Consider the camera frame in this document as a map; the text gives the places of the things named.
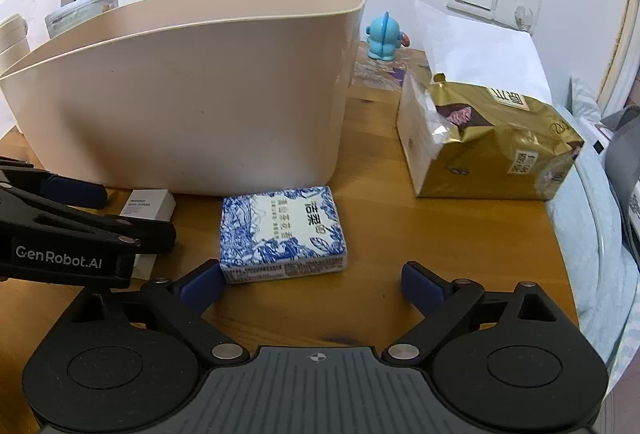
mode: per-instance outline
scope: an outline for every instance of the blue and white box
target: blue and white box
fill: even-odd
[[[328,187],[225,198],[220,267],[228,283],[344,270],[347,246]]]

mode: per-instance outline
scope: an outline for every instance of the blue toy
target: blue toy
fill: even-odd
[[[366,29],[369,56],[372,59],[393,60],[396,48],[409,46],[409,37],[400,31],[400,25],[389,12],[371,21]]]

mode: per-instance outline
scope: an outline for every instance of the barcode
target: barcode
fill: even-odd
[[[225,270],[225,279],[229,284],[248,283],[250,281],[270,281],[282,279],[284,270],[282,265],[266,265],[263,267],[247,267]]]
[[[523,151],[518,149],[507,174],[528,174],[536,164],[537,159],[538,151]]]
[[[261,271],[278,271],[280,267],[278,265],[261,265],[259,267],[247,267],[244,268],[244,273],[258,273]]]
[[[284,265],[284,274],[286,277],[296,277],[298,275],[321,273],[323,271],[342,268],[343,262],[343,257],[334,257],[332,259],[307,261],[306,263],[287,263],[286,265]]]

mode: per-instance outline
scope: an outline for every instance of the small white box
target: small white box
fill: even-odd
[[[288,279],[347,264],[347,247],[328,187],[225,198],[220,267],[228,283]]]
[[[613,131],[607,129],[601,122],[591,122],[585,117],[578,118],[581,134],[584,141],[595,149],[600,163],[604,167],[604,159],[607,155],[609,142],[613,138]]]
[[[121,216],[155,221],[171,221],[175,200],[166,189],[137,189],[131,192]],[[137,254],[133,264],[134,279],[148,281],[156,263],[156,254]]]

